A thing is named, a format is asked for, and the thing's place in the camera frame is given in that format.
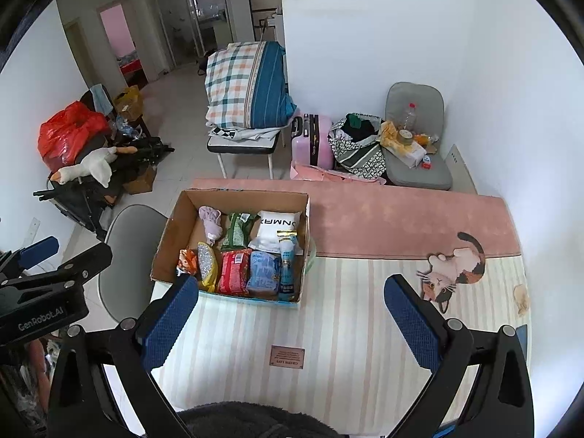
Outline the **yellow snack bag on chair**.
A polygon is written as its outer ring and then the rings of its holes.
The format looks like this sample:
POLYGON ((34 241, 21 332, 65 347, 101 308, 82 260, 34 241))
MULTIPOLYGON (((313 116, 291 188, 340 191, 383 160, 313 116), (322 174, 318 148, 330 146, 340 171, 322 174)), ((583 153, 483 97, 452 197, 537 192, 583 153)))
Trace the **yellow snack bag on chair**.
POLYGON ((378 141, 408 168, 421 166, 430 170, 431 156, 438 152, 439 136, 416 134, 403 128, 398 130, 393 122, 382 121, 378 141))

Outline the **plaid blue folded quilt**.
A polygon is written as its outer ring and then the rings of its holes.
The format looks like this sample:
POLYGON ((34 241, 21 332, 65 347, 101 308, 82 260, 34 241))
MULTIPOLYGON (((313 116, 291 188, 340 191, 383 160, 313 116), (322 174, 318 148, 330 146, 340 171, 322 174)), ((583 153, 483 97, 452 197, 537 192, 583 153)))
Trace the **plaid blue folded quilt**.
POLYGON ((283 128, 296 112, 277 42, 230 43, 207 60, 206 122, 224 131, 283 128))

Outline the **orange panda snack bag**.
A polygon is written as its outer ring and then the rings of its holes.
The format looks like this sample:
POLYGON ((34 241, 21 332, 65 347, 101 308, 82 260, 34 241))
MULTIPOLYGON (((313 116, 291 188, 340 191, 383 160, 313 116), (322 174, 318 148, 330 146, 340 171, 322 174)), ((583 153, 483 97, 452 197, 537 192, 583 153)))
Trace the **orange panda snack bag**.
POLYGON ((188 275, 195 277, 198 273, 198 254, 196 250, 189 248, 179 251, 176 272, 178 276, 188 275))

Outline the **pink suitcase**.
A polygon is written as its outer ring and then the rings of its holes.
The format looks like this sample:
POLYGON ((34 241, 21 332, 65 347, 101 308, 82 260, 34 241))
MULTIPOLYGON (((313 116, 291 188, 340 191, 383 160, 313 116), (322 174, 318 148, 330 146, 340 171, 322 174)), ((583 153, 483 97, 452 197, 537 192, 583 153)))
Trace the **pink suitcase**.
POLYGON ((292 122, 292 160, 301 165, 330 170, 334 165, 328 134, 331 119, 323 115, 304 114, 292 122))

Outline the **grey round chair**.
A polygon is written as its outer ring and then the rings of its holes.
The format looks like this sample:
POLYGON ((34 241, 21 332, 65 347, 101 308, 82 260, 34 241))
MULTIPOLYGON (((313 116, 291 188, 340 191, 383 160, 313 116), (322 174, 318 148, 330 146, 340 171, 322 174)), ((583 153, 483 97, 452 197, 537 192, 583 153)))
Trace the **grey round chair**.
POLYGON ((112 320, 138 318, 149 305, 151 264, 166 221, 145 205, 127 206, 113 219, 105 238, 112 262, 97 280, 101 303, 112 320))

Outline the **white folding bed table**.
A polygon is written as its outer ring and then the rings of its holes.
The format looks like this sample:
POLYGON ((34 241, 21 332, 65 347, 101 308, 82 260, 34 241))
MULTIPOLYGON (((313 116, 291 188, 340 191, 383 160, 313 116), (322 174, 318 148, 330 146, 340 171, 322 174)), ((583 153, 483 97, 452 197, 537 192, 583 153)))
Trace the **white folding bed table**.
POLYGON ((260 157, 265 159, 268 178, 284 179, 289 177, 289 168, 292 161, 290 144, 291 126, 282 128, 273 138, 265 135, 252 135, 251 138, 232 139, 209 135, 207 150, 217 159, 224 179, 230 179, 237 172, 228 172, 224 158, 235 157, 260 157))

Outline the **white goose plush toy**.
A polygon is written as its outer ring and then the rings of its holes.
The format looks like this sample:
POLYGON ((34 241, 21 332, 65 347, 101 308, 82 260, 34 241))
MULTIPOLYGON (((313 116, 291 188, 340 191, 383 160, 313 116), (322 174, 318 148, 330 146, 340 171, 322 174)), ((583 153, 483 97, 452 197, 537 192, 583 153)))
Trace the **white goose plush toy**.
POLYGON ((120 154, 135 154, 138 149, 134 146, 128 147, 100 147, 92 150, 84 156, 80 163, 64 166, 50 176, 50 181, 64 185, 77 178, 91 176, 101 186, 108 188, 112 177, 110 164, 117 159, 120 154))

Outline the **clear plastic bottle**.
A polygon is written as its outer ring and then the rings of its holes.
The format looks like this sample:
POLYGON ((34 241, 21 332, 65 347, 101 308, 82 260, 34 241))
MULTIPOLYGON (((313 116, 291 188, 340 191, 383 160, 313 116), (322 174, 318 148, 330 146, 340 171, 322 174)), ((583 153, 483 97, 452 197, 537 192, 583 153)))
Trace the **clear plastic bottle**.
POLYGON ((413 131, 417 121, 417 106, 415 103, 409 103, 404 110, 402 118, 402 128, 407 131, 413 131))

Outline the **slim blue snack packet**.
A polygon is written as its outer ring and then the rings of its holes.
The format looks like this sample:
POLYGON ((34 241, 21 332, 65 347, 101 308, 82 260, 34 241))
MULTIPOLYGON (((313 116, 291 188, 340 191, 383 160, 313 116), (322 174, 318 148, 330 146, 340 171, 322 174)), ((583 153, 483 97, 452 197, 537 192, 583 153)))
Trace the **slim blue snack packet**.
POLYGON ((281 258, 278 297, 280 301, 291 301, 294 297, 294 261, 296 257, 297 232, 279 230, 277 235, 281 258))

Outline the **lilac cloth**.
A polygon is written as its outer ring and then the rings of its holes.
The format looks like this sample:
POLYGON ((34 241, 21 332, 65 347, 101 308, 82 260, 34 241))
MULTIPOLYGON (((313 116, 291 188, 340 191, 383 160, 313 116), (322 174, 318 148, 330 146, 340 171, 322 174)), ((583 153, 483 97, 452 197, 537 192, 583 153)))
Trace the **lilac cloth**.
POLYGON ((222 213, 210 206, 201 206, 198 216, 203 222, 206 243, 214 246, 223 236, 222 213))

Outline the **red snack package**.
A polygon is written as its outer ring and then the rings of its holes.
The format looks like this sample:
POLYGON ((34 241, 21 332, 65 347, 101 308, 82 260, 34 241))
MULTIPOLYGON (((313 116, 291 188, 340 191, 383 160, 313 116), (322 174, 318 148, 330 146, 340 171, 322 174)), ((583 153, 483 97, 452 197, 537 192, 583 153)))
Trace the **red snack package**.
POLYGON ((218 293, 227 296, 246 296, 249 280, 250 249, 234 250, 222 254, 222 270, 218 293))

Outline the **light blue tissue pack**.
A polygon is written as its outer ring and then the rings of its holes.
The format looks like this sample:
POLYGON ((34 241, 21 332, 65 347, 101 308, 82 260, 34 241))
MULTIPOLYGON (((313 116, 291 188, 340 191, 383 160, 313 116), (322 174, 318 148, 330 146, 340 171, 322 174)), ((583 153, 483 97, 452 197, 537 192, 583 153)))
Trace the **light blue tissue pack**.
POLYGON ((246 290, 251 295, 274 296, 278 292, 281 260, 278 255, 253 251, 250 254, 249 280, 246 290))

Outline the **white pouch black lettering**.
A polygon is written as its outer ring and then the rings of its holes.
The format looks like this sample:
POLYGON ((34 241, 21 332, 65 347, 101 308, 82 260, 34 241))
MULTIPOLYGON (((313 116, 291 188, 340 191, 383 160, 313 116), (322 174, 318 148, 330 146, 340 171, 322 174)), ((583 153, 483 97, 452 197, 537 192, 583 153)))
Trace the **white pouch black lettering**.
POLYGON ((249 248, 270 254, 279 254, 280 231, 297 233, 300 223, 300 212, 270 212, 260 211, 260 227, 255 236, 249 241, 249 248))

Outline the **red plastic bag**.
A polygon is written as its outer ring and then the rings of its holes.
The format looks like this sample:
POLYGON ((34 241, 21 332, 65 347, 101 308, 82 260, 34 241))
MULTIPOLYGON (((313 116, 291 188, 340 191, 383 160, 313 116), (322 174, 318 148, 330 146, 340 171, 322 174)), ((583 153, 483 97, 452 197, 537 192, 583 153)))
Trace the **red plastic bag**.
POLYGON ((104 115, 75 101, 39 127, 38 151, 50 172, 75 163, 88 141, 96 135, 111 135, 104 115))

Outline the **brown cardboard box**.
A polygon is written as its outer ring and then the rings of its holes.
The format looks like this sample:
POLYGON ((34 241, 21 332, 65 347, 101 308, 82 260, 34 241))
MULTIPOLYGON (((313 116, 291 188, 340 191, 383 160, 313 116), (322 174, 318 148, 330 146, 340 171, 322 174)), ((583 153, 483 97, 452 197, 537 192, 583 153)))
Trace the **brown cardboard box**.
POLYGON ((228 226, 231 212, 257 214, 261 211, 297 212, 300 215, 296 228, 300 254, 293 264, 294 296, 290 301, 277 297, 259 296, 255 299, 243 296, 243 301, 263 301, 276 306, 301 304, 304 277, 311 256, 310 196, 297 191, 242 190, 242 189, 189 189, 182 191, 167 219, 160 243, 151 264, 150 279, 172 284, 177 278, 176 266, 179 251, 196 249, 206 239, 204 224, 198 216, 201 206, 209 206, 222 213, 222 227, 228 226))

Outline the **pink striped cat rug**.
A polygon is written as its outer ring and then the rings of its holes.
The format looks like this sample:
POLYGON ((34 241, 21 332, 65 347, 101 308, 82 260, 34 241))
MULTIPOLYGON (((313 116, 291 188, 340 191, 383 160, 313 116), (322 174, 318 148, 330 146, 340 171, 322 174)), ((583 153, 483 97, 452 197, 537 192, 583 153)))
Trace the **pink striped cat rug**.
POLYGON ((399 273, 418 289, 428 257, 461 247, 459 233, 482 244, 486 271, 457 289, 447 315, 473 329, 531 326, 519 242, 499 198, 318 181, 198 179, 189 189, 308 194, 311 256, 297 306, 199 297, 154 371, 174 406, 256 402, 346 434, 388 433, 429 372, 385 307, 385 280, 399 273))

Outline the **silver yellow scrubber sponge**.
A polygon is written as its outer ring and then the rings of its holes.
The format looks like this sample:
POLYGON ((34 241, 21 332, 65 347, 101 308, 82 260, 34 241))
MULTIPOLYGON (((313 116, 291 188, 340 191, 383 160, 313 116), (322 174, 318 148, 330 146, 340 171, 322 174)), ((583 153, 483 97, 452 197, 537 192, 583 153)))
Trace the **silver yellow scrubber sponge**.
POLYGON ((208 293, 214 293, 219 277, 219 267, 214 249, 207 243, 199 242, 197 245, 197 261, 204 290, 208 293))

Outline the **black white patterned bag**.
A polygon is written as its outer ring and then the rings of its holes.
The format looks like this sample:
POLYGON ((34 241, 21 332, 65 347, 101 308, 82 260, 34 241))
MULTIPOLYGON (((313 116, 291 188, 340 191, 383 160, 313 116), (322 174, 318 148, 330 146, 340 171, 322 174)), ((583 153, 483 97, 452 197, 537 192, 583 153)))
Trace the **black white patterned bag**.
POLYGON ((364 179, 382 177, 386 165, 379 141, 381 123, 377 116, 349 113, 332 124, 328 143, 335 162, 346 172, 364 179))

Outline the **grey chair with items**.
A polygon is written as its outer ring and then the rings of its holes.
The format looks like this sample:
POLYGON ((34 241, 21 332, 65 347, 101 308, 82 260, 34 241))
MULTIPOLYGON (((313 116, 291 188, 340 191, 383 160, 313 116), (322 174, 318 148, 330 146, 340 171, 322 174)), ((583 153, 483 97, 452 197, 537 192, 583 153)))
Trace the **grey chair with items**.
POLYGON ((402 187, 447 191, 452 175, 438 155, 445 127, 445 102, 430 85, 396 82, 388 92, 385 120, 396 138, 383 148, 388 180, 402 187))

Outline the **green snack bag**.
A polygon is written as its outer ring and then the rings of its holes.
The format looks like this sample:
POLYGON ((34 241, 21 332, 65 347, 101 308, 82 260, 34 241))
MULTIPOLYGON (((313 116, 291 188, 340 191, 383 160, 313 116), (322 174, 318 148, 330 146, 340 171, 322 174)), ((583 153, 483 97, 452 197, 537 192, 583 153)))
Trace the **green snack bag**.
POLYGON ((228 229, 221 245, 221 252, 246 249, 257 214, 231 212, 228 215, 228 229))

